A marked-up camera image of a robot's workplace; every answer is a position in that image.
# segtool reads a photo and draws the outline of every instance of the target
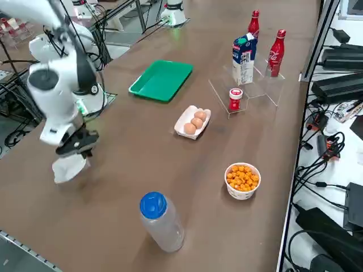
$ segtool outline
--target black device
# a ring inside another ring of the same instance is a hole
[[[327,70],[363,70],[363,51],[348,48],[325,49],[322,62],[317,65]]]
[[[358,116],[353,124],[351,125],[351,130],[363,140],[363,116]]]
[[[332,27],[331,27],[331,29],[333,30],[334,38],[336,38],[337,41],[340,42],[341,44],[346,44],[351,39],[351,37],[348,34],[346,34],[344,30],[335,29]]]
[[[330,139],[328,136],[319,135],[316,139],[318,146],[318,154],[321,157],[327,156],[331,159],[339,159],[340,153],[339,147],[334,139]]]
[[[310,263],[310,272],[344,272],[330,257],[319,254]]]
[[[347,187],[345,205],[348,209],[344,211],[343,226],[357,230],[363,227],[363,186],[351,182]]]
[[[317,80],[311,90],[322,104],[359,100],[363,98],[363,73]]]
[[[354,44],[341,44],[341,48],[353,49],[353,50],[363,50],[363,46]]]
[[[329,118],[321,112],[313,112],[306,121],[306,126],[311,126],[313,131],[323,131],[328,123]]]
[[[330,239],[327,235],[349,244],[352,247],[363,250],[363,245],[345,229],[335,223],[321,209],[313,208],[304,210],[298,207],[299,215],[296,223],[306,231],[325,233],[308,233],[346,272],[363,272],[363,253],[360,253],[346,245]]]

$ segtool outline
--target bowl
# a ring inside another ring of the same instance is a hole
[[[252,174],[254,175],[257,175],[259,176],[259,183],[257,184],[257,187],[251,191],[248,191],[248,192],[241,192],[239,190],[236,190],[234,188],[232,188],[228,182],[227,182],[227,174],[231,172],[231,169],[232,169],[232,166],[248,166],[251,168],[251,172]],[[230,166],[227,167],[226,169],[226,172],[225,172],[225,183],[226,183],[226,186],[227,186],[227,190],[228,190],[228,193],[235,199],[238,199],[238,200],[245,200],[245,199],[249,199],[250,197],[253,196],[253,194],[255,193],[255,191],[258,189],[258,187],[260,186],[261,184],[261,174],[260,172],[257,170],[256,167],[254,167],[253,165],[250,165],[248,163],[234,163],[234,164],[231,164]]]

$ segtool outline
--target egg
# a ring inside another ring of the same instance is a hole
[[[195,118],[199,118],[200,120],[202,120],[203,122],[205,121],[206,119],[206,113],[203,112],[203,111],[198,111],[194,114],[194,117]]]
[[[195,133],[195,131],[196,131],[196,127],[195,127],[195,125],[193,125],[193,124],[191,124],[191,123],[186,123],[185,125],[184,125],[184,131],[185,131],[185,133],[187,133],[187,134],[194,134]]]
[[[201,129],[201,128],[202,128],[202,126],[203,126],[203,121],[202,121],[202,120],[200,120],[199,118],[193,118],[193,119],[191,120],[191,123],[192,123],[193,125],[195,125],[195,127],[197,127],[197,129]]]

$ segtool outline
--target acrylic stand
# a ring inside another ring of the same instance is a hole
[[[228,113],[228,119],[231,114],[247,110],[249,99],[259,96],[267,96],[270,101],[278,106],[281,94],[284,90],[285,78],[280,73],[277,77],[270,77],[267,70],[267,60],[261,55],[256,55],[254,63],[254,79],[252,83],[237,85],[232,76],[232,59],[230,63],[223,65],[209,79],[211,89],[218,97],[220,104]],[[232,88],[240,88],[243,90],[243,97],[240,102],[240,109],[231,111],[229,109],[229,91]]]

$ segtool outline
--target table surface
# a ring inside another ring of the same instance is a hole
[[[104,71],[112,106],[89,124],[100,142],[92,167],[62,186],[53,182],[54,147],[39,126],[0,164],[0,226],[63,271],[273,271],[301,129],[306,85],[298,83],[318,14],[314,1],[184,1],[192,18],[182,29],[160,29]],[[258,51],[268,55],[287,30],[276,108],[266,97],[227,119],[208,83],[230,63],[231,44],[260,10]],[[194,71],[168,104],[128,94],[155,60],[191,63]],[[212,118],[198,141],[175,135],[189,105]],[[255,165],[261,186],[248,201],[232,199],[223,174],[235,162]],[[163,253],[140,221],[141,197],[152,190],[175,204],[184,246]]]

